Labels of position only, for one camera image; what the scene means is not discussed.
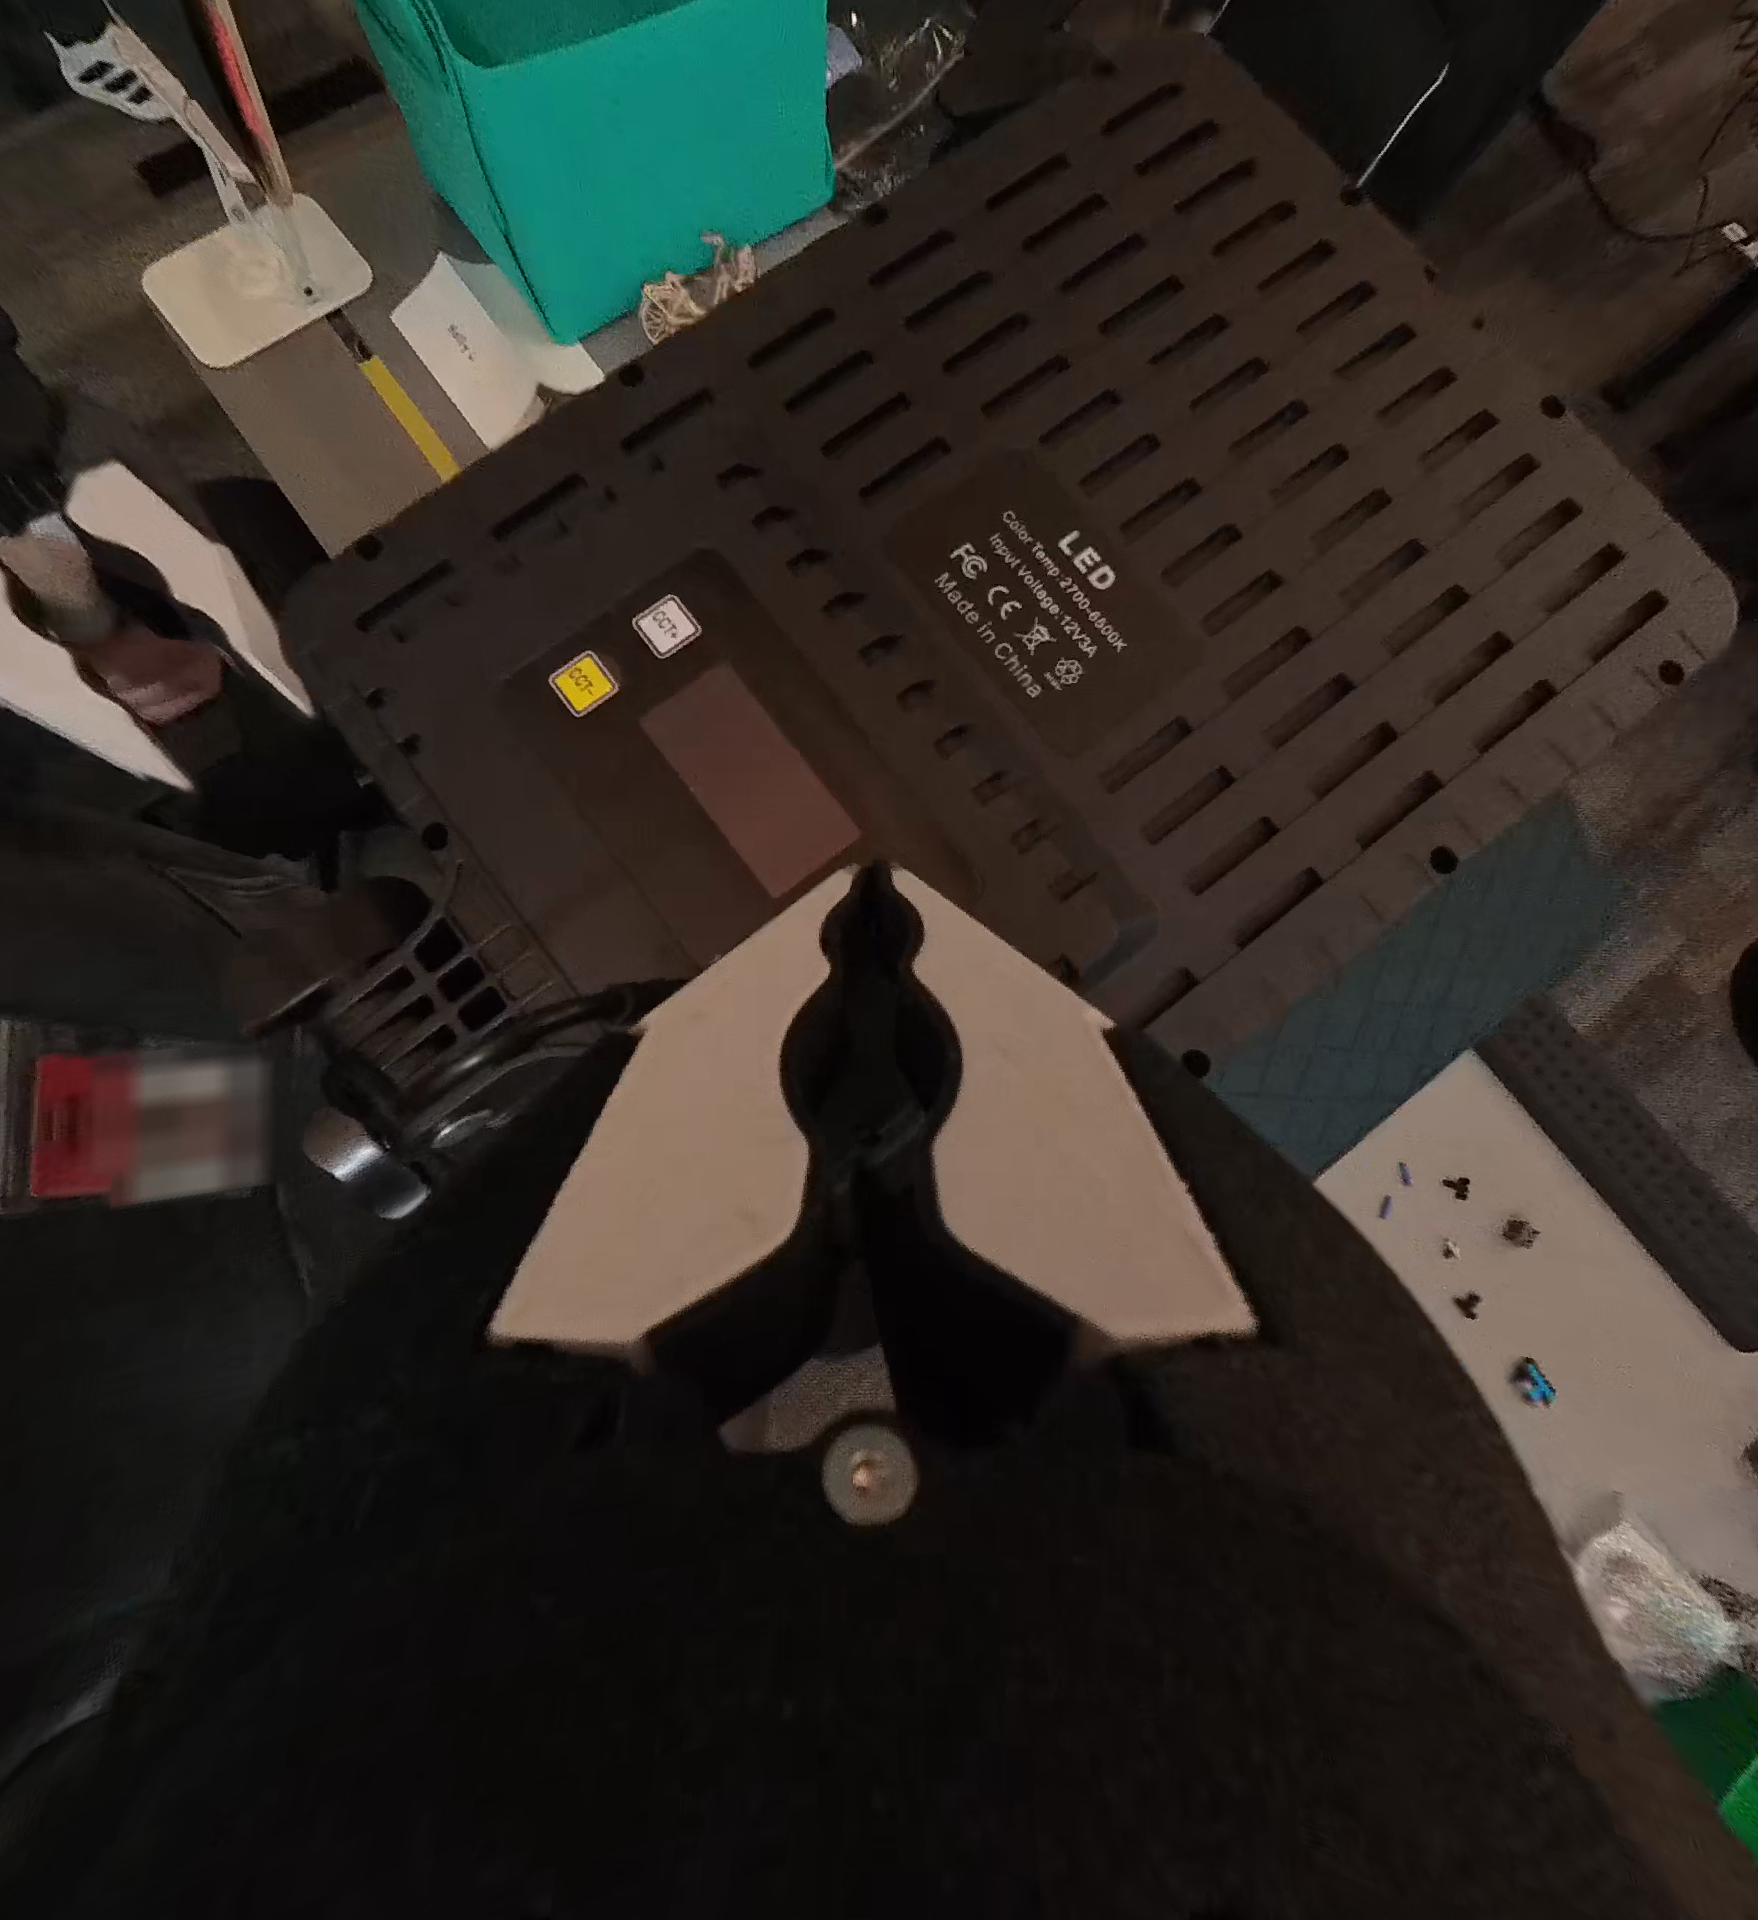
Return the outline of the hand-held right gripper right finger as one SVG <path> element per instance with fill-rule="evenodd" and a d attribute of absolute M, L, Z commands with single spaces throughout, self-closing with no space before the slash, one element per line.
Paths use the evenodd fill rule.
<path fill-rule="evenodd" d="M 872 1305 L 908 1420 L 989 1444 L 1073 1373 L 1253 1337 L 1113 1023 L 904 868 L 865 868 L 863 935 L 922 1113 L 865 1166 Z"/>

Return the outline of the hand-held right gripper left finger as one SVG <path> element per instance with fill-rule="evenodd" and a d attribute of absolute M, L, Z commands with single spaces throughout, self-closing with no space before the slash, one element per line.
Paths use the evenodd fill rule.
<path fill-rule="evenodd" d="M 881 1415 L 852 1187 L 881 1129 L 881 868 L 843 868 L 631 1029 L 486 1324 L 684 1391 L 725 1444 Z"/>

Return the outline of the black LED panel light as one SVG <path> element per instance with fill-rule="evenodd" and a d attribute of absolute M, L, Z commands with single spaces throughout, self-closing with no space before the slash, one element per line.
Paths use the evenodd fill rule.
<path fill-rule="evenodd" d="M 887 857 L 1203 1069 L 1736 625 L 1333 159 L 1147 41 L 302 581 L 425 873 L 291 995 L 398 1087 Z"/>

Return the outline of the white display stand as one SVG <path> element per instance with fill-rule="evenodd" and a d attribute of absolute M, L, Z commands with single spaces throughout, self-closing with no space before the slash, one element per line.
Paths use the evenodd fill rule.
<path fill-rule="evenodd" d="M 224 224 L 154 260 L 141 287 L 191 358 L 225 371 L 364 298 L 373 273 L 312 195 L 274 200 L 240 159 L 195 146 Z"/>

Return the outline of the yellow tape strip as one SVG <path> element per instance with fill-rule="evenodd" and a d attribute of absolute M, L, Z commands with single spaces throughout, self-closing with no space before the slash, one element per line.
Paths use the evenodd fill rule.
<path fill-rule="evenodd" d="M 417 402 L 388 370 L 386 361 L 371 347 L 367 347 L 357 334 L 339 334 L 339 344 L 352 355 L 356 370 L 371 390 L 373 398 L 412 443 L 425 468 L 432 469 L 434 480 L 446 483 L 458 478 L 462 469 L 458 458 Z"/>

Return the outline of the white paper card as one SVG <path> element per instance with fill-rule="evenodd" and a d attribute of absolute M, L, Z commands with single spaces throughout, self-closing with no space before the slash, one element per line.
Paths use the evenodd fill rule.
<path fill-rule="evenodd" d="M 525 431 L 548 400 L 603 383 L 579 344 L 557 342 L 493 263 L 438 252 L 390 324 L 487 450 Z"/>

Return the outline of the wooden oval piece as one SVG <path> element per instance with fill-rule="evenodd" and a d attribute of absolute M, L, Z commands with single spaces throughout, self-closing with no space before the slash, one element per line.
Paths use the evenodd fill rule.
<path fill-rule="evenodd" d="M 217 97 L 235 128 L 238 151 L 266 202 L 289 209 L 295 190 L 232 1 L 195 1 L 197 36 Z"/>

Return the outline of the scattered small building pins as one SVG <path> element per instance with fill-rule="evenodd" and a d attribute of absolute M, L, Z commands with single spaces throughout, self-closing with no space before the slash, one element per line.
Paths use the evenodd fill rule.
<path fill-rule="evenodd" d="M 1559 1389 L 1541 1360 L 1514 1337 L 1512 1259 L 1538 1243 L 1521 1213 L 1487 1211 L 1489 1187 L 1472 1172 L 1394 1158 L 1372 1224 L 1387 1264 L 1457 1341 L 1461 1364 L 1496 1380 L 1514 1401 L 1548 1409 Z"/>

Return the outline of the red badge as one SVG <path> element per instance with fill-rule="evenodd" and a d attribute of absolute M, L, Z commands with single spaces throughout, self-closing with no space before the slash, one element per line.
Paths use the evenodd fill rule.
<path fill-rule="evenodd" d="M 122 1037 L 0 1013 L 0 1217 L 103 1201 L 124 1169 L 108 1136 L 127 1111 Z"/>

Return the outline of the wooden bicycle model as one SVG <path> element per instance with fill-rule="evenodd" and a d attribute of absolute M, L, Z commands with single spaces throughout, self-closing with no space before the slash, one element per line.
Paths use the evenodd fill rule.
<path fill-rule="evenodd" d="M 635 320 L 647 347 L 702 324 L 725 301 L 746 294 L 759 276 L 755 249 L 734 248 L 708 234 L 710 260 L 698 271 L 667 270 L 639 289 Z"/>

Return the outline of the teal felt bin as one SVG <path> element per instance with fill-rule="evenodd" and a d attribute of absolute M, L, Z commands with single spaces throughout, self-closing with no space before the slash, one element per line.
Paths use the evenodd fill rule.
<path fill-rule="evenodd" d="M 577 342 L 836 191 L 824 1 L 356 1 L 435 198 Z"/>

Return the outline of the clear plastic bag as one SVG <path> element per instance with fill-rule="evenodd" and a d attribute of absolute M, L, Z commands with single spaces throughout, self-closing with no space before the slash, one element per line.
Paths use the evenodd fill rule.
<path fill-rule="evenodd" d="M 1572 1552 L 1570 1574 L 1601 1643 L 1647 1705 L 1697 1696 L 1742 1666 L 1737 1624 L 1632 1516 L 1589 1534 Z"/>

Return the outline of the clear plastic wrap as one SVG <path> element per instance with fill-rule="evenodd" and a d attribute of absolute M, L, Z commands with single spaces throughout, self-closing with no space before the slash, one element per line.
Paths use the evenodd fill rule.
<path fill-rule="evenodd" d="M 974 5 L 828 1 L 824 116 L 830 206 L 852 220 L 934 161 L 952 122 L 940 85 L 957 68 Z"/>

